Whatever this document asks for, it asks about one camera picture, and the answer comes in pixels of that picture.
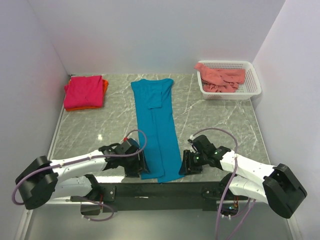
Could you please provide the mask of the black base beam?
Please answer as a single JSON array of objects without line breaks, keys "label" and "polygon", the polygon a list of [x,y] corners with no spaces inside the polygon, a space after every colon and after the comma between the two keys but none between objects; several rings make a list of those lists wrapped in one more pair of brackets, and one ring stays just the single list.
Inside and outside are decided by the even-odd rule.
[{"label": "black base beam", "polygon": [[169,183],[101,183],[94,200],[115,211],[193,210],[217,211],[224,187],[218,181]]}]

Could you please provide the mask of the folded magenta t shirt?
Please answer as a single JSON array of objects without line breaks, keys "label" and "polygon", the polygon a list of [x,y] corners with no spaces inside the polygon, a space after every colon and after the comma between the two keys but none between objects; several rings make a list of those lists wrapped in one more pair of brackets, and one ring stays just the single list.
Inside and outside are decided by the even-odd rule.
[{"label": "folded magenta t shirt", "polygon": [[97,106],[103,104],[103,77],[72,76],[64,86],[64,109]]}]

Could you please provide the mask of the aluminium rail frame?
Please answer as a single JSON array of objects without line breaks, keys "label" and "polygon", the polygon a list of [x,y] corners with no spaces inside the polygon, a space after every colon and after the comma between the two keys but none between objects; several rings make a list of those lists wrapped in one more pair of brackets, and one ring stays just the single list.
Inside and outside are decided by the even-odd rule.
[{"label": "aluminium rail frame", "polygon": [[57,198],[82,202],[81,214],[120,210],[198,209],[218,219],[247,217],[255,202],[292,217],[307,192],[285,164],[264,164],[234,147],[215,146],[198,128],[180,151],[173,118],[171,78],[131,83],[137,133],[65,159],[37,157],[15,180],[21,205],[37,209]]}]

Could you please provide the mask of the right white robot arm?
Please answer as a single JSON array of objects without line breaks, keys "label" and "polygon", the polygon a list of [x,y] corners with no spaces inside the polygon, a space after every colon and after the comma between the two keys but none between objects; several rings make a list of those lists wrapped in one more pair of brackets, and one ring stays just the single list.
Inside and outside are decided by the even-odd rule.
[{"label": "right white robot arm", "polygon": [[258,200],[268,204],[277,215],[289,219],[308,195],[285,164],[264,164],[227,147],[215,147],[205,135],[192,137],[188,142],[191,147],[183,151],[180,175],[200,174],[205,165],[228,173],[214,190],[215,198],[230,200],[243,196]]}]

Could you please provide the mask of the folded orange t shirt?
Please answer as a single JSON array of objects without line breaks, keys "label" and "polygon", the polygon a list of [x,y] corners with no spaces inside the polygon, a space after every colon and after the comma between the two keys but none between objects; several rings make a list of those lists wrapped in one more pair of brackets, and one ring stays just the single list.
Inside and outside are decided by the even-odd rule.
[{"label": "folded orange t shirt", "polygon": [[102,105],[101,106],[80,106],[80,107],[66,108],[65,110],[67,112],[72,112],[72,111],[79,111],[79,110],[90,110],[90,109],[102,108],[104,106],[105,95],[106,95],[106,92],[108,89],[109,82],[106,79],[103,79],[102,85],[103,85],[103,98],[102,98]]}]

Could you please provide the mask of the salmon pink t shirt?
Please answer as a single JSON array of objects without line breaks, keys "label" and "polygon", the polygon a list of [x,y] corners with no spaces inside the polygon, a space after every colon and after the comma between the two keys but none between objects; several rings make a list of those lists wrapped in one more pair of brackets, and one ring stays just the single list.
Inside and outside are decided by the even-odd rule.
[{"label": "salmon pink t shirt", "polygon": [[207,93],[234,93],[245,82],[245,69],[213,69],[199,62],[194,69],[199,71],[203,90]]}]

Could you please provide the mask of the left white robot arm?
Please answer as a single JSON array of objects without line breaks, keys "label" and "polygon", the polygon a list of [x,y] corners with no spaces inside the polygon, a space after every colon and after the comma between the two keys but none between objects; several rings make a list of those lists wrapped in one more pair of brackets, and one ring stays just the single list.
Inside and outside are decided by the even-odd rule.
[{"label": "left white robot arm", "polygon": [[67,159],[40,156],[16,178],[14,194],[19,193],[22,201],[17,201],[15,195],[12,201],[34,210],[62,197],[103,200],[103,188],[93,174],[122,167],[126,177],[139,178],[150,171],[143,150],[134,139],[125,138],[122,143]]}]

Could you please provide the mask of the white plastic basket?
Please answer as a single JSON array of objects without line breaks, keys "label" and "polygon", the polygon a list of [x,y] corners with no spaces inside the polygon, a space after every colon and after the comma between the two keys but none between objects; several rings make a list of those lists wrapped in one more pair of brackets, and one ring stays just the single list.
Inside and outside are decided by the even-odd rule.
[{"label": "white plastic basket", "polygon": [[210,69],[238,70],[244,69],[244,83],[234,92],[215,93],[204,90],[201,73],[197,70],[197,79],[200,91],[205,100],[248,100],[262,92],[261,84],[254,66],[249,61],[243,60],[200,60]]}]

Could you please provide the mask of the blue t shirt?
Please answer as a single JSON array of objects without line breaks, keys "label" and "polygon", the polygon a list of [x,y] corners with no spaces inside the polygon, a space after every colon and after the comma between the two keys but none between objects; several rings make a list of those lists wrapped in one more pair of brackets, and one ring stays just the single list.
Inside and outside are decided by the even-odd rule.
[{"label": "blue t shirt", "polygon": [[172,108],[171,78],[141,79],[131,83],[134,95],[140,145],[146,144],[144,156],[149,173],[143,180],[157,179],[166,183],[183,177],[179,174],[182,159],[175,129]]}]

